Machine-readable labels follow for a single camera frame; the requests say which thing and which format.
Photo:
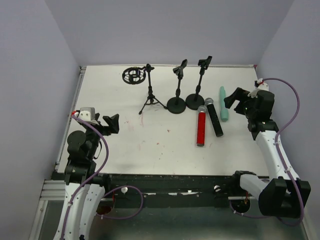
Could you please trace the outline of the black glitter microphone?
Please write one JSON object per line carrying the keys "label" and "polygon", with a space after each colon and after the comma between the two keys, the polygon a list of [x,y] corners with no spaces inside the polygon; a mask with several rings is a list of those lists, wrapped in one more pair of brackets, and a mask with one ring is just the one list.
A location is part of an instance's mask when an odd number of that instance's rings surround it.
{"label": "black glitter microphone", "polygon": [[215,106],[214,106],[214,100],[210,97],[206,98],[204,100],[204,104],[207,108],[207,111],[209,113],[209,117],[215,132],[215,135],[217,137],[222,137],[224,135]]}

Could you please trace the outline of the black tripod mic stand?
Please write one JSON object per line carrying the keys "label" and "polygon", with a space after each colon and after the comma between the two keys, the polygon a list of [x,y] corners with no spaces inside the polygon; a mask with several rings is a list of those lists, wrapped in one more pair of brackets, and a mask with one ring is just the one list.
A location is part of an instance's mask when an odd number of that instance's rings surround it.
{"label": "black tripod mic stand", "polygon": [[156,104],[160,104],[165,110],[168,108],[162,104],[154,95],[153,93],[153,87],[151,83],[151,71],[153,71],[155,68],[151,66],[149,63],[147,63],[143,67],[137,67],[132,66],[127,69],[125,69],[122,72],[122,80],[129,85],[138,85],[141,84],[146,80],[146,77],[148,79],[148,95],[146,97],[146,101],[143,104],[143,107],[139,111],[139,115],[143,113],[143,110],[146,106],[152,106]]}

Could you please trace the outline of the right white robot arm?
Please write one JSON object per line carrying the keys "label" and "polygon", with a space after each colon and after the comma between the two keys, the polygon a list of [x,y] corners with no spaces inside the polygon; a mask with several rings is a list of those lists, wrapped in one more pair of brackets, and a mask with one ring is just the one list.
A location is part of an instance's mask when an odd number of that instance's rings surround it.
{"label": "right white robot arm", "polygon": [[301,180],[282,147],[279,128],[271,119],[275,95],[268,90],[250,93],[240,87],[224,99],[229,109],[238,101],[235,112],[248,120],[248,130],[256,141],[266,163],[269,182],[249,171],[236,171],[239,187],[258,200],[263,216],[301,217],[311,192],[308,181]]}

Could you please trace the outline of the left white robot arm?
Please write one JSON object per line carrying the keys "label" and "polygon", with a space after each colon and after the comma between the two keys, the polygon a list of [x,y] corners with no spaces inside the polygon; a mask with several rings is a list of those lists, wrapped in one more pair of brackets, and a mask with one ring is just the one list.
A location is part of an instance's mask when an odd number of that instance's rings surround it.
{"label": "left white robot arm", "polygon": [[92,116],[84,110],[73,112],[85,131],[76,130],[67,137],[67,165],[64,170],[64,202],[54,239],[86,240],[103,195],[110,190],[109,174],[101,174],[96,168],[95,154],[98,148],[107,147],[106,136],[118,134],[119,115],[103,116],[106,126],[101,125],[99,113]]}

